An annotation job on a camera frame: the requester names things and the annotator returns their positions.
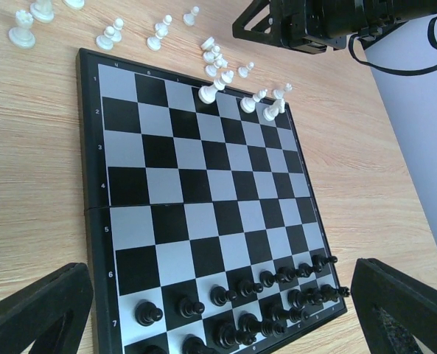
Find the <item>black bishop chess piece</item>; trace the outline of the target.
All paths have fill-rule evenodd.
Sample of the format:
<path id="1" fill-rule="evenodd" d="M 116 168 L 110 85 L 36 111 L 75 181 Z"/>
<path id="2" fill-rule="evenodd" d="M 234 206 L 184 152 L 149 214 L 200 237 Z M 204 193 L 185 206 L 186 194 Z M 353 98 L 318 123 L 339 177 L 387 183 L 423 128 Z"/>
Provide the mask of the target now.
<path id="1" fill-rule="evenodd" d="M 234 345 L 250 346 L 256 342 L 256 336 L 236 329 L 233 323 L 221 321 L 215 326 L 213 340 L 218 347 L 230 349 Z"/>

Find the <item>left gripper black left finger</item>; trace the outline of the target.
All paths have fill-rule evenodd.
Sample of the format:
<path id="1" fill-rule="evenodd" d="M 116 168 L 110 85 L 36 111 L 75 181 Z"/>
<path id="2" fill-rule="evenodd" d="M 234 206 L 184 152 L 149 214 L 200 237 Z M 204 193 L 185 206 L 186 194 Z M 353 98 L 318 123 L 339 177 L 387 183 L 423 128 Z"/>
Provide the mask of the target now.
<path id="1" fill-rule="evenodd" d="M 76 353 L 93 299 L 85 263 L 68 263 L 0 301 L 0 353 Z"/>

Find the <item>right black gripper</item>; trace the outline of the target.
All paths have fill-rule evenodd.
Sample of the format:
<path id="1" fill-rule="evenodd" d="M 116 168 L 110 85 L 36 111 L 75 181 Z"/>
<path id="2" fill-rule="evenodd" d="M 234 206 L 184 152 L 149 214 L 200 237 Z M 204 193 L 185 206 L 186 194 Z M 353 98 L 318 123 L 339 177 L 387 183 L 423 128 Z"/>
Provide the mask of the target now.
<path id="1" fill-rule="evenodd" d="M 392 1 L 252 1 L 232 24 L 234 38 L 307 54 L 346 48 L 361 33 L 375 41 L 408 20 Z"/>

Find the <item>black pawn lower right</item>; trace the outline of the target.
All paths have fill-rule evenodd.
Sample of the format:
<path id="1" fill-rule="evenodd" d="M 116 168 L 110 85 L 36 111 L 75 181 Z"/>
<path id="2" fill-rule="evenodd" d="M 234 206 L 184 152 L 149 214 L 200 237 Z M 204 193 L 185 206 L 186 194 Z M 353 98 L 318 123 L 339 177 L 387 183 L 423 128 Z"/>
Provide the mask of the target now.
<path id="1" fill-rule="evenodd" d="M 278 283 L 289 283 L 300 276 L 301 271 L 299 268 L 282 266 L 276 273 L 276 280 Z"/>

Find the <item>white rook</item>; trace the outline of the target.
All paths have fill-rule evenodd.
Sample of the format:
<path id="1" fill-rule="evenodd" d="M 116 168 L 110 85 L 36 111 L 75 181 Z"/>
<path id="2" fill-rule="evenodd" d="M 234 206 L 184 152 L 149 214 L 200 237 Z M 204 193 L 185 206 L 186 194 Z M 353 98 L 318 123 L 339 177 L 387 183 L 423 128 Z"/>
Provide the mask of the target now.
<path id="1" fill-rule="evenodd" d="M 280 99 L 284 99 L 285 94 L 292 90 L 293 90 L 292 84 L 286 83 L 283 88 L 274 89 L 272 95 L 276 100 L 280 100 Z"/>

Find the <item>black and white chessboard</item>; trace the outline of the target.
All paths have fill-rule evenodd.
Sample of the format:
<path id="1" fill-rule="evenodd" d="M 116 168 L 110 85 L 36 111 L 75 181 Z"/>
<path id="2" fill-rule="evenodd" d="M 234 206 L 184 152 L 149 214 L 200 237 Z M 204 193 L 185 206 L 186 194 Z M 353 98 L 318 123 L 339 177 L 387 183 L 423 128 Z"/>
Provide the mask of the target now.
<path id="1" fill-rule="evenodd" d="M 190 335 L 217 353 L 271 353 L 346 312 L 344 298 L 323 302 L 320 292 L 342 287 L 336 263 L 222 307 L 210 300 L 215 286 L 237 292 L 262 271 L 334 256 L 290 110 L 267 121 L 264 98 L 245 113 L 234 88 L 205 104 L 202 80 L 88 49 L 76 69 L 96 353 L 180 353 Z M 183 297 L 203 314 L 182 317 Z M 164 312 L 148 327 L 134 315 L 144 301 Z M 310 318 L 273 321 L 273 303 Z M 244 313 L 287 332 L 218 347 L 215 326 L 240 330 Z"/>

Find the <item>black knight chess piece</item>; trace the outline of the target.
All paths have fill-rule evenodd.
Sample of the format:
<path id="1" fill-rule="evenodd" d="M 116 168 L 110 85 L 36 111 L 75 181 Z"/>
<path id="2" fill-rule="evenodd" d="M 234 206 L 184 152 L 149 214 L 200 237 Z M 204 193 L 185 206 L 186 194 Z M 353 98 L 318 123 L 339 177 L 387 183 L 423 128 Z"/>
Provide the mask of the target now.
<path id="1" fill-rule="evenodd" d="M 183 342 L 182 352 L 184 354 L 213 354 L 217 353 L 213 348 L 207 347 L 203 340 L 197 336 L 188 336 Z"/>

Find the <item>white pawn extra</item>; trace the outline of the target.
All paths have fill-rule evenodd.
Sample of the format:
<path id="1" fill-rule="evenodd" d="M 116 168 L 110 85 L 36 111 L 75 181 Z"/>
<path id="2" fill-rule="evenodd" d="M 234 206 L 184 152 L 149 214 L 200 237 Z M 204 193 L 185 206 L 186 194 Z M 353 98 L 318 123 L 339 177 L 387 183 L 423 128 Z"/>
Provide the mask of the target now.
<path id="1" fill-rule="evenodd" d="M 122 30 L 124 27 L 124 21 L 122 18 L 117 18 L 112 27 L 114 28 L 114 34 L 112 37 L 112 41 L 114 43 L 119 43 L 122 40 Z"/>

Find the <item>white queen chess piece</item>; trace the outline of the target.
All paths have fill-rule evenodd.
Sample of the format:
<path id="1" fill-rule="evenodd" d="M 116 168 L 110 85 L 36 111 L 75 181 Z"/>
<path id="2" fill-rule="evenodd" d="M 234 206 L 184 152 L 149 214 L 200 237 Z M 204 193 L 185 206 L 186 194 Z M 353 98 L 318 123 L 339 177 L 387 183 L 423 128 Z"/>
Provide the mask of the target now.
<path id="1" fill-rule="evenodd" d="M 203 54 L 206 54 L 206 59 L 208 61 L 216 59 L 219 54 L 221 48 L 216 44 L 214 37 L 207 38 L 201 45 L 200 48 L 203 51 Z"/>

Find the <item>white chess piece cluster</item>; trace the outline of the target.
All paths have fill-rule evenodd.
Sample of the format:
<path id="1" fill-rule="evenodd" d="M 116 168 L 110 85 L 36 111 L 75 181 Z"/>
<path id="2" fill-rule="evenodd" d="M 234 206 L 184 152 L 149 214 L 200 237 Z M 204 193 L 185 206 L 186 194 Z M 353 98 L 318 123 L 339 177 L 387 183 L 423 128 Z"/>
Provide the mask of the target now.
<path id="1" fill-rule="evenodd" d="M 245 113 L 252 113 L 256 109 L 256 104 L 266 97 L 268 90 L 266 88 L 259 90 L 252 97 L 243 97 L 240 101 L 240 107 Z"/>

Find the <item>black queen chess piece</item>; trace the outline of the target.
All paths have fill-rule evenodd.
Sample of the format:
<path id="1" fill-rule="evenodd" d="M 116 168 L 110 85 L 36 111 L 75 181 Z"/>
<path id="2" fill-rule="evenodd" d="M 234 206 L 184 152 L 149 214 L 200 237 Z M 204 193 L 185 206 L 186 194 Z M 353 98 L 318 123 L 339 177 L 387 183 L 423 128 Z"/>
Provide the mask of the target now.
<path id="1" fill-rule="evenodd" d="M 271 336 L 282 336 L 287 332 L 287 328 L 279 322 L 269 319 L 259 321 L 252 313 L 244 313 L 238 320 L 239 329 L 252 334 L 260 333 L 265 338 Z"/>

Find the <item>white king chess piece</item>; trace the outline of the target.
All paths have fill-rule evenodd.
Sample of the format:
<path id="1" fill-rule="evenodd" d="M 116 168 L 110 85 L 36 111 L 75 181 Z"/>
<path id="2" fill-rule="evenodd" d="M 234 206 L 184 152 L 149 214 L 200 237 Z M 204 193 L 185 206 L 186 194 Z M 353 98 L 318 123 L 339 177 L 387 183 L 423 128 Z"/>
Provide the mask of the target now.
<path id="1" fill-rule="evenodd" d="M 209 86 L 201 86 L 198 91 L 199 99 L 205 104 L 211 104 L 216 99 L 218 91 L 222 91 L 234 79 L 234 71 L 228 70 L 213 81 Z"/>

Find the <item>black chess piece right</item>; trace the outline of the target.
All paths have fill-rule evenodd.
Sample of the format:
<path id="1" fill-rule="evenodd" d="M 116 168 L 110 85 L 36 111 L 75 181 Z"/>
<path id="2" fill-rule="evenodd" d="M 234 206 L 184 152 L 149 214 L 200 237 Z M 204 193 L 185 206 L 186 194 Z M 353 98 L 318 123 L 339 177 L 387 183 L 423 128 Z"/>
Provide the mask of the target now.
<path id="1" fill-rule="evenodd" d="M 335 288 L 329 284 L 325 284 L 320 287 L 320 292 L 323 302 L 337 302 L 339 298 L 350 296 L 350 289 L 346 286 Z"/>

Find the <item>black pawn middle right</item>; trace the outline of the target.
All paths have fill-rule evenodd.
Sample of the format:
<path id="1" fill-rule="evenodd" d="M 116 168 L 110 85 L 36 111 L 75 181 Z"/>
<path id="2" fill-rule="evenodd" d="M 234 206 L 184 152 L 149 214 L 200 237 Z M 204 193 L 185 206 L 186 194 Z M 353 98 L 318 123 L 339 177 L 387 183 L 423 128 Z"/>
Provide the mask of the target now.
<path id="1" fill-rule="evenodd" d="M 322 267 L 320 265 L 309 265 L 308 263 L 301 263 L 296 269 L 296 275 L 299 278 L 308 278 L 314 273 L 320 273 Z"/>

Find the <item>black king chess piece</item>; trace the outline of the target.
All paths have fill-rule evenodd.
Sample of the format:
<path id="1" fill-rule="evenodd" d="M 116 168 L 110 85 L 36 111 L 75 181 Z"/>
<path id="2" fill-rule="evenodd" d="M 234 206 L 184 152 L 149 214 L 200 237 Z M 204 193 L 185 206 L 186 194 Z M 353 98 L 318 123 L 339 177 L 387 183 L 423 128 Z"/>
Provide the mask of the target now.
<path id="1" fill-rule="evenodd" d="M 305 322 L 310 318 L 303 308 L 291 308 L 285 310 L 279 303 L 269 304 L 266 307 L 267 315 L 273 321 L 288 320 L 292 323 Z"/>

